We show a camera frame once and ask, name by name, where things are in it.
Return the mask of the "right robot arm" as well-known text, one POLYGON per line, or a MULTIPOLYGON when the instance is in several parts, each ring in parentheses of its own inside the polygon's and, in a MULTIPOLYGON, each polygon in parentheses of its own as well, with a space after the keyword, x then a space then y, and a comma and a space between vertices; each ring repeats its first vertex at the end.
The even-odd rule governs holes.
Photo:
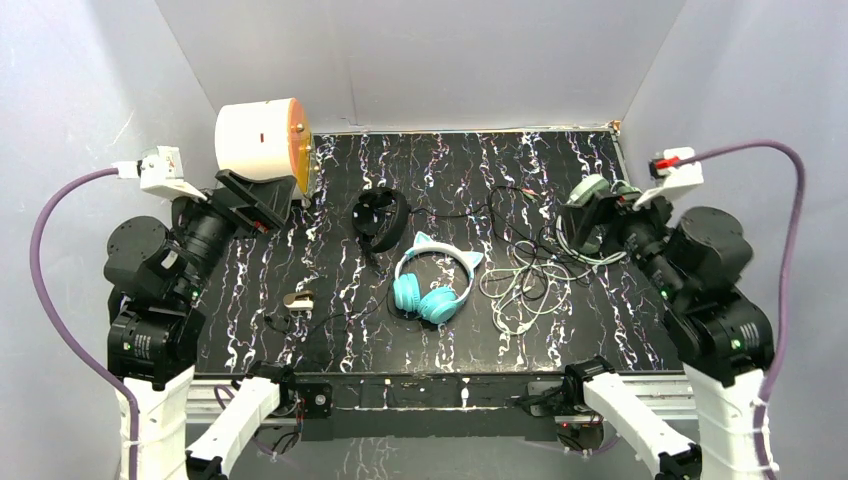
POLYGON ((776 468, 760 388, 775 357, 764 312, 737 287, 753 251, 739 221, 712 207, 669 225, 671 203, 595 193, 565 208, 566 240, 582 247, 596 230, 602 248, 627 253, 664 303, 663 326, 692 390, 699 437, 671 428, 630 392, 602 357, 568 365, 565 405, 609 422, 656 479, 764 479, 776 468))

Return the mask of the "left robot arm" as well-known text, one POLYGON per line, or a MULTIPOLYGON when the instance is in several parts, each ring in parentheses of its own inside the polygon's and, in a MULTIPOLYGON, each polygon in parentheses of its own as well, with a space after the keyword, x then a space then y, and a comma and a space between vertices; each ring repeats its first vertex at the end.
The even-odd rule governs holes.
POLYGON ((107 242, 107 368, 130 392, 120 404, 125 479, 226 479, 262 421, 298 404, 292 368, 257 361, 208 430, 186 441, 206 322, 197 300, 233 239, 285 224, 298 188, 291 175, 251 181, 222 170, 216 178, 214 190, 171 195, 170 225, 137 216, 107 242))

